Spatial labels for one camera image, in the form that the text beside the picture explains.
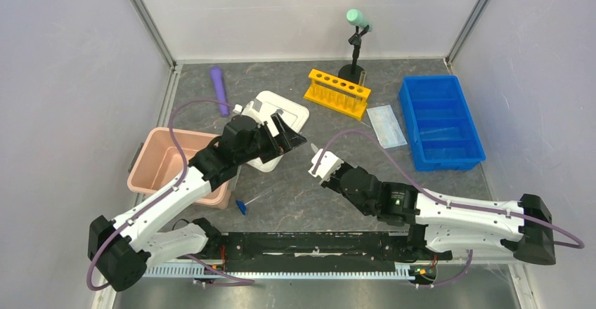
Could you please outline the blue bulb dropper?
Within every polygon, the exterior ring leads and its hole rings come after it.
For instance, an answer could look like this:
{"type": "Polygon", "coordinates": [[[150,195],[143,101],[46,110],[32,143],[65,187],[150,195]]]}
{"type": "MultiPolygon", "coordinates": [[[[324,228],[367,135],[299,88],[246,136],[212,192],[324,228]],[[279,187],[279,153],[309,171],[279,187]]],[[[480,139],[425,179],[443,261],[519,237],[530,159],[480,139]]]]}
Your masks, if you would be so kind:
{"type": "Polygon", "coordinates": [[[259,193],[257,196],[255,196],[247,201],[242,201],[242,200],[237,199],[235,201],[236,208],[238,209],[238,211],[240,212],[240,214],[242,216],[246,216],[248,213],[248,206],[251,203],[254,203],[261,199],[266,199],[267,197],[272,196],[282,187],[283,184],[284,184],[284,182],[275,183],[272,187],[266,188],[264,192],[259,193]]]}

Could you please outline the packaged face mask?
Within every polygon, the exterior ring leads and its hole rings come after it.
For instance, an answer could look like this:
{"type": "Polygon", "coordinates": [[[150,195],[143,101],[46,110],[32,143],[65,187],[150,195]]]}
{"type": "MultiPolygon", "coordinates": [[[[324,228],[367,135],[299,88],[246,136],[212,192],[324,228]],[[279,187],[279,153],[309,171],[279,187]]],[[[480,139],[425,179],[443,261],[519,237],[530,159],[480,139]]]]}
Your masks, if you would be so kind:
{"type": "Polygon", "coordinates": [[[367,113],[377,140],[384,149],[408,144],[390,105],[369,108],[367,113]]]}

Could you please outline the glass tube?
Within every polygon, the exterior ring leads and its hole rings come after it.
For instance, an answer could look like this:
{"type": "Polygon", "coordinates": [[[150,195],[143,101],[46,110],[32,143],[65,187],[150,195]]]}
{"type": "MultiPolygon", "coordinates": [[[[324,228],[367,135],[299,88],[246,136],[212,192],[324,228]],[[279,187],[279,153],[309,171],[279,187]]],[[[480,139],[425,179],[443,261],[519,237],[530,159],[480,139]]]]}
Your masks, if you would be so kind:
{"type": "MultiPolygon", "coordinates": [[[[358,89],[358,92],[361,92],[361,89],[365,88],[365,80],[366,80],[366,71],[362,70],[360,73],[359,80],[358,80],[358,85],[360,86],[360,88],[358,89]]],[[[366,102],[365,98],[358,98],[359,105],[362,105],[365,102],[366,102]]]]}

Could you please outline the long glass rod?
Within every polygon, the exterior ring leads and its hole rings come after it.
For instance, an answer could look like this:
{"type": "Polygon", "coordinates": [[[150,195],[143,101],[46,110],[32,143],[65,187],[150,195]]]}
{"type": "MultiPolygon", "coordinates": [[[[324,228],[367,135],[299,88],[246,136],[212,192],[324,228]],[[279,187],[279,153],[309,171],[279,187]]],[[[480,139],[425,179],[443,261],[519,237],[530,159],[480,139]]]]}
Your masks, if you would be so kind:
{"type": "Polygon", "coordinates": [[[424,127],[419,128],[421,140],[441,140],[448,135],[449,128],[445,127],[424,127]]]}

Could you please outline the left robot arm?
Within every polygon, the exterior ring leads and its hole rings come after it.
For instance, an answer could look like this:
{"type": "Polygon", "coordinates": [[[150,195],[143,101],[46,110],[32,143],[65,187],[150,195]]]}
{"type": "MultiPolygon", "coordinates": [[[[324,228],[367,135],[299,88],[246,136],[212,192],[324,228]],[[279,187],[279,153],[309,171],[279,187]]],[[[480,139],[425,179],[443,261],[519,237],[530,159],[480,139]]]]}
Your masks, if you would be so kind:
{"type": "Polygon", "coordinates": [[[94,219],[89,226],[87,287],[124,291],[154,265],[188,254],[216,256],[220,238],[199,225],[159,230],[187,206],[234,178],[239,166],[253,159],[267,163],[307,142],[279,114],[272,114],[271,121],[275,135],[266,122],[245,115],[233,117],[220,136],[186,161],[182,171],[151,197],[112,220],[94,219]]]}

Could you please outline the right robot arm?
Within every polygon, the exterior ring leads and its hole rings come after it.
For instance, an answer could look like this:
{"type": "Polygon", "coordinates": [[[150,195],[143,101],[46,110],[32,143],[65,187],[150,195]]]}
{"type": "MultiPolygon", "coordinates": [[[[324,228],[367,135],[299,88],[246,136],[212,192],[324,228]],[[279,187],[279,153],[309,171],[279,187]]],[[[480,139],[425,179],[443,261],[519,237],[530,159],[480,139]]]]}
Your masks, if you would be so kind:
{"type": "Polygon", "coordinates": [[[556,263],[552,214],[538,195],[490,202],[383,182],[361,167],[318,167],[320,185],[342,195],[363,215],[391,226],[409,226],[406,250],[414,258],[431,252],[509,251],[518,261],[556,263]]]}

